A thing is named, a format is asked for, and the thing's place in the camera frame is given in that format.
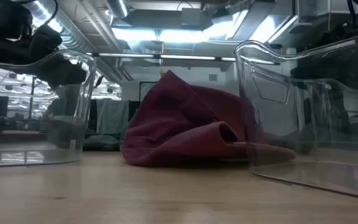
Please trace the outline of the black partition panels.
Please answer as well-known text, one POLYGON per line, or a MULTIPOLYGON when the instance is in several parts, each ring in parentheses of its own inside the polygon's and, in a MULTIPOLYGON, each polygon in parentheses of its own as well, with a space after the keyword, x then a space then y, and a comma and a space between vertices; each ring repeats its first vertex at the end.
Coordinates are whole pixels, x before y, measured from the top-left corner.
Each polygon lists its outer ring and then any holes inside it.
POLYGON ((141 102, 140 101, 130 101, 129 102, 129 114, 128 114, 128 122, 131 121, 131 119, 136 114, 136 111, 139 109, 141 102))

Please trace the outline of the smooth round silver duct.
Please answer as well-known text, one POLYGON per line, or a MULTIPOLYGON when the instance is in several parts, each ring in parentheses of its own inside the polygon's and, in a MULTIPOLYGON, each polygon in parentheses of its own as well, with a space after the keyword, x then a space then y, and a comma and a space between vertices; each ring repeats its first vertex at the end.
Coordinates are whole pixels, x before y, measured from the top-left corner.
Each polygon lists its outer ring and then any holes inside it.
POLYGON ((114 18, 122 19, 129 14, 126 0, 106 0, 106 4, 114 18))

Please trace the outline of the white plant pot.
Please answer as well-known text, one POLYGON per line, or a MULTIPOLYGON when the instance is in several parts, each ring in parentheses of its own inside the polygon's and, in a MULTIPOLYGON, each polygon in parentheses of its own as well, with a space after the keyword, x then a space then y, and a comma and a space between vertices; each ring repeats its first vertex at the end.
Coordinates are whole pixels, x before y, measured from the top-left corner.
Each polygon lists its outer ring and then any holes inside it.
POLYGON ((68 142, 81 140, 85 137, 87 123, 74 116, 55 116, 53 118, 53 133, 57 140, 68 142))

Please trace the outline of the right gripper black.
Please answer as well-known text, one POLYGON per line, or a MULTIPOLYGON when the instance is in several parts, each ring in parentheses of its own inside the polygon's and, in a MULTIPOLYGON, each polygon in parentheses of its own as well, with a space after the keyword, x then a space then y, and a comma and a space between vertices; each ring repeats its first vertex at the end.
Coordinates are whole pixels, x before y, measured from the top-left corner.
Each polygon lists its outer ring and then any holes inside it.
MULTIPOLYGON (((301 53, 350 37, 348 30, 330 30, 317 37, 308 37, 303 45, 296 48, 296 51, 301 53)), ((290 76, 300 80, 333 79, 347 87, 352 87, 346 67, 346 60, 340 59, 336 54, 325 57, 317 55, 299 59, 297 66, 290 70, 290 76)))

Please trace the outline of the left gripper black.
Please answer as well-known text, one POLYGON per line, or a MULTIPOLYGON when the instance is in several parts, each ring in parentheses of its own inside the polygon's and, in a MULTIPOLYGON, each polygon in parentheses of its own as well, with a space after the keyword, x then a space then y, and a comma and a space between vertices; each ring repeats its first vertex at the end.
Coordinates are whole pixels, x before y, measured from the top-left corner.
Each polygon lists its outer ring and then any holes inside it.
MULTIPOLYGON (((30 60, 36 62, 57 52, 62 43, 60 33, 48 25, 36 29, 30 42, 30 60)), ((55 89, 58 86, 79 85, 86 80, 86 71, 82 69, 83 62, 71 63, 61 54, 53 56, 38 67, 37 77, 55 89)))

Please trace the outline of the ribbed silver air duct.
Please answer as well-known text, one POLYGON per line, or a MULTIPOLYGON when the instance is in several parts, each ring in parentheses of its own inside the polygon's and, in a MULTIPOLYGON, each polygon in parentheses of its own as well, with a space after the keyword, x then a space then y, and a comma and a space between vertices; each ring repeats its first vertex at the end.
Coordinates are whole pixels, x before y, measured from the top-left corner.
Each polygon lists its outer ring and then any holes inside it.
MULTIPOLYGON (((41 26, 55 11, 54 0, 36 0, 25 7, 29 9, 33 17, 33 25, 36 27, 41 26)), ((61 6, 55 17, 48 23, 48 25, 55 31, 59 32, 62 38, 60 48, 75 49, 80 52, 94 52, 95 47, 90 41, 82 34, 74 22, 64 13, 61 6)))

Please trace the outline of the grey ceiling unit box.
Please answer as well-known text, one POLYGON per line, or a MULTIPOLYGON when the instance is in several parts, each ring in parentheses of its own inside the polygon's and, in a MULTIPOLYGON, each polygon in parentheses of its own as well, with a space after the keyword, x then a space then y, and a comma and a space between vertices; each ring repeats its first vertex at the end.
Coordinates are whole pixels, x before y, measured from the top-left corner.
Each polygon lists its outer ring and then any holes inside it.
POLYGON ((199 27, 201 25, 203 12, 195 8, 181 9, 181 26, 199 27))

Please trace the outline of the black gantry frame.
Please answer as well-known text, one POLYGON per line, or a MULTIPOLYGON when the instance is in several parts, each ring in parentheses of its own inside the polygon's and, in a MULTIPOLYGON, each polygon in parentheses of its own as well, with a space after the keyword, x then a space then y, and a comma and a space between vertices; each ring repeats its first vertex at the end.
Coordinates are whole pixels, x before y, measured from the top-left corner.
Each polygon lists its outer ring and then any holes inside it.
POLYGON ((155 84, 156 84, 156 82, 151 82, 151 81, 140 81, 139 82, 139 94, 138 94, 139 101, 143 100, 143 98, 146 96, 146 94, 149 92, 149 90, 155 84))

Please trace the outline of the clear plastic bin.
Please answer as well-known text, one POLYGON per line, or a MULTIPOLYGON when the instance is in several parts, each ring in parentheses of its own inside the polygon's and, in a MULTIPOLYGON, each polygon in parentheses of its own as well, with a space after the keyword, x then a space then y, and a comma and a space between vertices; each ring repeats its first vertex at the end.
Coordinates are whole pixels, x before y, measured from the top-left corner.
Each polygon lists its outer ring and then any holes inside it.
POLYGON ((0 167, 80 160, 95 76, 96 60, 75 50, 0 62, 0 167))
POLYGON ((278 52, 255 40, 234 51, 241 99, 254 108, 264 132, 314 131, 309 154, 272 162, 249 154, 250 171, 291 184, 358 197, 358 90, 333 79, 290 76, 297 61, 358 47, 358 36, 301 53, 278 52))

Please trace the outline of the grey-green hanging cloth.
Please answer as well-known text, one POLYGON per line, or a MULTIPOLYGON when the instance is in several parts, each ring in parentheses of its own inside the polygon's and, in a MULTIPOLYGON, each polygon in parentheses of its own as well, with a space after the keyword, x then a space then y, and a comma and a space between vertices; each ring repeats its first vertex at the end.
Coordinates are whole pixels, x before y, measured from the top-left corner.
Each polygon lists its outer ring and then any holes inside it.
POLYGON ((123 134, 129 123, 129 101, 103 98, 97 101, 98 134, 123 134))

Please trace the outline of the maroon cap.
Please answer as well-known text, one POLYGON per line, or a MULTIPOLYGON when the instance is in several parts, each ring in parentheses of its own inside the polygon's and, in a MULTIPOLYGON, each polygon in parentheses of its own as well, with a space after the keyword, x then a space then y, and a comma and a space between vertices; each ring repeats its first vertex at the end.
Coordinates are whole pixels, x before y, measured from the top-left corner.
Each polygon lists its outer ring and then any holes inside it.
POLYGON ((261 153, 289 161, 291 149, 262 139, 254 108, 215 88, 190 85, 171 70, 149 90, 124 135, 121 153, 133 166, 171 167, 247 159, 261 153))

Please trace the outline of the long hanging tube light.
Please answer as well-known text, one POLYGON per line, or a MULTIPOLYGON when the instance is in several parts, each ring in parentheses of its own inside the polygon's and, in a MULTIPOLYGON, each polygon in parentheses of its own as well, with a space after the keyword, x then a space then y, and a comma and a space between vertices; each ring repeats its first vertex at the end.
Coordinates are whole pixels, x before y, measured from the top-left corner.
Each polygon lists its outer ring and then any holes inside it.
POLYGON ((124 54, 124 53, 87 53, 92 57, 114 57, 114 58, 142 58, 142 59, 172 59, 172 60, 200 60, 215 62, 235 62, 234 57, 214 57, 196 55, 167 55, 167 54, 124 54))

